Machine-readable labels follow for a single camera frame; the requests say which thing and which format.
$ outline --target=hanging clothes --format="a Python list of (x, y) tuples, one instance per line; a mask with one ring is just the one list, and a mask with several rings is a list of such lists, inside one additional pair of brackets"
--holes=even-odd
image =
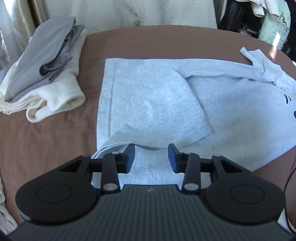
[(296, 61), (296, 1), (295, 0), (285, 0), (288, 4), (290, 14), (291, 14), (291, 24), (290, 33), (287, 38), (287, 45), (291, 48), (287, 55), (294, 61)]
[(256, 0), (259, 1), (251, 1), (251, 6), (253, 13), (256, 17), (264, 17), (265, 16), (265, 11), (270, 14), (272, 18), (278, 18), (281, 16), (280, 9), (279, 9), (279, 4), (277, 0)]

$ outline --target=cream fleece blanket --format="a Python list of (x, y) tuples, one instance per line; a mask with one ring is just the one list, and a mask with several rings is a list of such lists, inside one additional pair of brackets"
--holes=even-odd
[(9, 115), (27, 110), (28, 121), (36, 123), (51, 115), (81, 106), (85, 101), (85, 96), (76, 78), (79, 74), (79, 58), (86, 36), (87, 32), (83, 30), (70, 50), (73, 58), (65, 64), (62, 72), (52, 83), (30, 91), (17, 102), (8, 103), (4, 101), (4, 96), (21, 59), (20, 57), (9, 69), (0, 85), (0, 111)]
[(4, 234), (10, 234), (18, 225), (14, 218), (9, 214), (5, 207), (5, 196), (3, 191), (2, 180), (0, 177), (0, 230)]
[(251, 2), (253, 13), (256, 17), (259, 17), (259, 18), (262, 18), (265, 16), (264, 9), (273, 18), (279, 18), (281, 16), (279, 3), (278, 3), (278, 1), (281, 1), (281, 0), (236, 0), (236, 1)]

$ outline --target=beige curtain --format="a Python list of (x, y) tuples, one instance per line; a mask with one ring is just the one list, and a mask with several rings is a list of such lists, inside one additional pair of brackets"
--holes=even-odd
[(0, 30), (0, 69), (4, 68), (4, 66), (7, 65), (8, 61), (10, 61), (10, 57), (3, 40), (2, 32)]
[(23, 52), (38, 25), (46, 21), (41, 0), (13, 0), (11, 22)]
[[(17, 47), (23, 52), (33, 36), (36, 27), (45, 22), (42, 0), (4, 0), (4, 4), (12, 25)], [(0, 66), (10, 61), (9, 49), (13, 46), (3, 37), (0, 29)]]

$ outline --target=brown bedsheet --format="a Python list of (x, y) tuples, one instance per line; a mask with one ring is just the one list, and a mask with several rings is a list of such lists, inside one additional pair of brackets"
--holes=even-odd
[[(6, 206), (18, 223), (15, 205), (18, 188), (31, 179), (77, 157), (96, 150), (96, 118), (106, 58), (212, 58), (250, 64), (239, 50), (261, 49), (290, 76), (296, 68), (282, 52), (248, 36), (189, 26), (145, 26), (122, 28), (89, 35), (80, 58), (79, 85), (85, 103), (72, 111), (29, 123), (25, 112), (0, 114), (0, 172)], [(281, 188), (295, 164), (296, 148), (257, 171)], [(296, 224), (296, 194), (291, 180), (288, 212)]]

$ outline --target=metal pivot screw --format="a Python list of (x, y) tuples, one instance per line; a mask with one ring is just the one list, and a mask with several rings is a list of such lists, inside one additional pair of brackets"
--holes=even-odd
[(199, 188), (199, 186), (195, 183), (187, 183), (184, 185), (184, 188), (188, 191), (195, 191)]
[(118, 188), (118, 186), (115, 183), (106, 183), (103, 186), (103, 189), (106, 191), (114, 191)]

